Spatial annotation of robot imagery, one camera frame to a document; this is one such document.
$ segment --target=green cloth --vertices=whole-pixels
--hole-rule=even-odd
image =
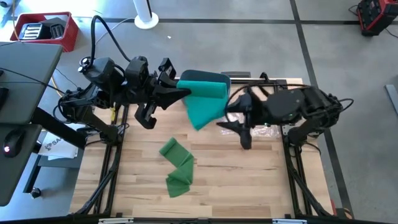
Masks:
[[[184,103],[189,120],[196,130],[224,116],[228,100],[226,83],[180,80],[177,88],[191,90],[191,94],[184,98]]]
[[[177,169],[166,178],[170,197],[177,197],[190,190],[193,181],[193,155],[171,138],[159,152]]]

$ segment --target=red plastic bin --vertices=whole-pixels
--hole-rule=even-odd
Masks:
[[[30,22],[41,22],[46,20],[45,16],[68,16],[67,25],[63,32],[63,37],[59,39],[47,39],[47,40],[22,40],[23,42],[37,43],[37,44],[59,44],[62,45],[64,52],[71,52],[75,48],[75,42],[79,27],[76,22],[72,19],[70,12],[51,12],[51,13],[23,13],[19,15],[16,23],[17,35],[21,32],[22,26]],[[18,40],[13,32],[10,40]]]

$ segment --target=red equipment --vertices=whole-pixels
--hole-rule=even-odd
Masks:
[[[50,13],[22,13],[19,15],[16,23],[17,35],[21,33],[22,26],[26,23],[37,23],[46,20],[46,16],[68,16],[67,25],[63,32],[63,36],[58,39],[43,39],[43,40],[22,40],[23,42],[30,42],[36,44],[59,44],[62,45],[64,52],[71,52],[75,48],[75,42],[77,34],[79,32],[79,27],[76,22],[72,19],[72,14],[70,12],[50,12]],[[12,33],[11,41],[17,41],[15,33]]]
[[[362,0],[356,11],[362,35],[379,35],[398,16],[398,0]]]

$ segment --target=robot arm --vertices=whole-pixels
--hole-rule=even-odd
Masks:
[[[228,113],[243,113],[244,123],[231,122],[228,117],[227,122],[217,123],[238,133],[244,149],[251,148],[250,129],[257,125],[295,124],[304,118],[306,121],[302,125],[288,132],[289,143],[301,146],[307,140],[307,135],[319,135],[336,124],[343,111],[337,97],[327,95],[315,86],[281,90],[276,94],[269,94],[262,86],[258,87],[267,96],[266,101],[261,101],[247,86],[244,94],[226,108]]]
[[[149,73],[148,61],[141,56],[132,59],[126,71],[110,58],[97,58],[92,66],[88,60],[83,60],[79,72],[91,83],[84,90],[68,90],[58,102],[60,112],[70,122],[85,123],[100,131],[101,139],[110,144],[119,142],[119,130],[97,118],[92,106],[118,109],[121,105],[137,104],[135,118],[144,128],[153,129],[156,118],[152,114],[156,107],[166,110],[191,93],[188,89],[177,88],[176,72],[168,58],[160,64],[159,76],[156,72]]]

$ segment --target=concrete floor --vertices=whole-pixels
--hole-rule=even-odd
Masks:
[[[61,1],[22,0],[16,15],[22,12],[71,11],[74,16],[100,14],[109,18],[134,17],[131,0]],[[292,20],[289,0],[151,0],[161,19],[280,19]],[[296,0],[303,21],[355,21],[347,11],[358,0]],[[88,82],[78,72],[78,61],[90,53],[90,19],[75,19],[80,28],[75,50],[62,54],[58,69],[76,84]],[[97,37],[104,28],[97,24]],[[389,30],[398,34],[398,26]],[[0,40],[9,38],[12,23],[7,22]],[[340,98],[355,99],[354,105],[340,116],[331,129],[338,158],[356,219],[379,222],[398,220],[398,166],[396,158],[397,115],[384,89],[398,86],[396,52],[398,39],[383,32],[367,38],[356,25],[303,25],[303,33],[319,87]],[[114,35],[128,56],[144,55],[155,70],[163,57],[169,57],[177,72],[200,69],[211,72],[250,71],[258,77],[262,71],[276,78],[303,78],[310,84],[295,24],[237,23],[160,23],[152,30],[139,30],[125,23]],[[122,67],[127,65],[109,36],[97,46],[97,57],[111,57]],[[73,88],[55,72],[59,88]],[[58,96],[47,90],[40,107],[52,110]],[[319,139],[326,180],[332,199],[341,205],[335,176],[325,145]],[[20,184],[6,207],[0,208],[0,220],[66,215],[77,171],[44,169],[36,186],[49,189],[35,200],[22,194],[32,165],[31,158]],[[20,202],[29,206],[21,208]]]

